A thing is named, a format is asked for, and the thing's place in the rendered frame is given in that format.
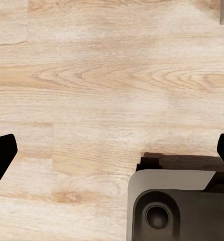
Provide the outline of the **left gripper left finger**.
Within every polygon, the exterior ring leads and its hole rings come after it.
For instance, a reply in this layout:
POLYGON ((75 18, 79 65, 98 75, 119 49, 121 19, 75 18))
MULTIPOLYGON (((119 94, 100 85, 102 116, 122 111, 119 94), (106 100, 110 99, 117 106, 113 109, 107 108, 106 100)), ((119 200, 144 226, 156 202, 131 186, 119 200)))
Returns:
POLYGON ((0 137, 0 180, 18 152, 14 134, 0 137))

